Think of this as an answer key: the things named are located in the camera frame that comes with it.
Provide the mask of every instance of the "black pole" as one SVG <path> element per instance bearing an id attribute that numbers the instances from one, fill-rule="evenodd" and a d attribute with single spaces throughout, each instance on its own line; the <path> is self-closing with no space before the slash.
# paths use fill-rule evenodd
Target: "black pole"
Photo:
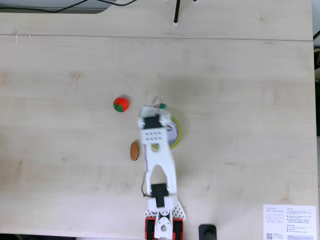
<path id="1" fill-rule="evenodd" d="M 180 0 L 176 0 L 175 14 L 174 14 L 174 20 L 173 20 L 175 24 L 178 23 L 179 8 L 180 8 Z"/>

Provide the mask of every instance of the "black object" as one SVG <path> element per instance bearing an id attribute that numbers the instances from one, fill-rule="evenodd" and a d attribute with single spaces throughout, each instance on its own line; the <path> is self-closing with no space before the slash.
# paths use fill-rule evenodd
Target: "black object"
<path id="1" fill-rule="evenodd" d="M 320 31 L 318 31 L 314 36 L 313 36 L 313 41 L 316 40 L 320 36 Z"/>
<path id="2" fill-rule="evenodd" d="M 159 122 L 159 114 L 156 116 L 149 116 L 145 117 L 144 120 L 144 127 L 143 129 L 157 129 L 162 128 L 161 123 Z"/>
<path id="3" fill-rule="evenodd" d="M 180 0 L 176 0 L 175 14 L 174 14 L 174 20 L 173 20 L 175 24 L 178 22 L 179 8 L 180 8 Z"/>
<path id="4" fill-rule="evenodd" d="M 147 219 L 146 220 L 146 240 L 152 240 L 154 231 L 155 231 L 155 220 Z"/>
<path id="5" fill-rule="evenodd" d="M 183 224 L 183 221 L 173 222 L 173 232 L 175 233 L 175 240 L 181 240 L 181 234 L 183 231 L 182 224 Z"/>
<path id="6" fill-rule="evenodd" d="M 199 240 L 217 240 L 217 228 L 212 224 L 199 226 Z"/>
<path id="7" fill-rule="evenodd" d="M 165 206 L 165 197 L 169 196 L 166 183 L 152 184 L 151 185 L 151 197 L 155 198 L 157 208 L 163 208 Z"/>
<path id="8" fill-rule="evenodd" d="M 315 120 L 316 135 L 320 136 L 320 82 L 315 81 Z"/>

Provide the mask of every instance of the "light wood surface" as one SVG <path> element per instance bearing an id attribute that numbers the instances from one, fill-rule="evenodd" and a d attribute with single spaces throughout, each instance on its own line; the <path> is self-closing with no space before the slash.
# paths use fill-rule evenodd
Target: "light wood surface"
<path id="1" fill-rule="evenodd" d="M 138 0 L 99 14 L 0 12 L 0 35 L 27 30 L 32 35 L 312 41 L 312 0 L 181 0 L 178 26 L 173 26 L 175 7 L 175 0 Z"/>
<path id="2" fill-rule="evenodd" d="M 318 205 L 311 41 L 0 36 L 0 232 L 144 238 L 139 108 L 161 96 L 186 240 L 262 239 L 263 204 Z M 126 95 L 125 113 L 113 109 Z"/>

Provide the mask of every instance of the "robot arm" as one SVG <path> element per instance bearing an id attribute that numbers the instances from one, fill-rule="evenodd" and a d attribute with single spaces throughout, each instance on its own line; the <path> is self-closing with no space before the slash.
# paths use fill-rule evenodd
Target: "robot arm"
<path id="1" fill-rule="evenodd" d="M 167 111 L 153 106 L 144 106 L 139 114 L 140 138 L 145 149 L 146 190 L 150 196 L 147 205 L 152 212 L 171 210 L 178 204 L 176 167 L 166 129 L 170 121 L 171 115 Z M 157 165 L 166 175 L 167 183 L 151 184 Z"/>

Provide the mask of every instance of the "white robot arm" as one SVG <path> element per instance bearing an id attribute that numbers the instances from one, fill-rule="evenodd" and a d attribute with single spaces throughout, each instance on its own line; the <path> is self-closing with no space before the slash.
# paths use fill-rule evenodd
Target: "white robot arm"
<path id="1" fill-rule="evenodd" d="M 166 126 L 170 122 L 171 115 L 166 110 L 161 109 L 160 105 L 158 107 L 143 106 L 138 118 L 138 126 L 141 129 L 141 144 L 143 144 L 145 152 L 144 180 L 147 194 L 144 194 L 144 196 L 148 197 L 145 211 L 146 239 L 175 239 L 175 231 L 178 228 L 181 229 L 181 232 L 179 231 L 181 236 L 183 221 L 186 218 L 178 201 L 175 161 L 168 143 Z M 151 176 L 155 166 L 162 168 L 167 182 L 151 184 Z M 149 232 L 147 234 L 147 227 L 154 228 L 154 236 L 151 236 Z"/>

